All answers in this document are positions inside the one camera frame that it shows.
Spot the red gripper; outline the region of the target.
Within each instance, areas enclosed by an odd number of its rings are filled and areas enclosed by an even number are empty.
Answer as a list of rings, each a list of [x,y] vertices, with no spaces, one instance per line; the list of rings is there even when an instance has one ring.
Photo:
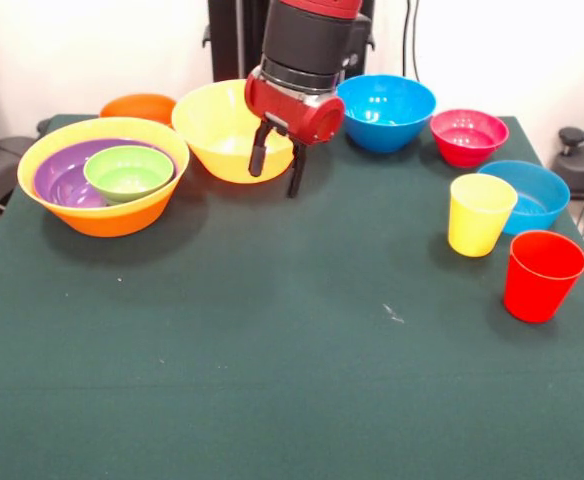
[[[250,155],[250,175],[262,174],[267,137],[272,129],[281,130],[281,135],[297,141],[293,143],[292,176],[287,190],[287,197],[295,198],[306,164],[306,145],[326,143],[338,132],[345,116],[343,101],[334,91],[314,95],[277,85],[260,68],[248,75],[244,97],[249,110],[261,120]]]

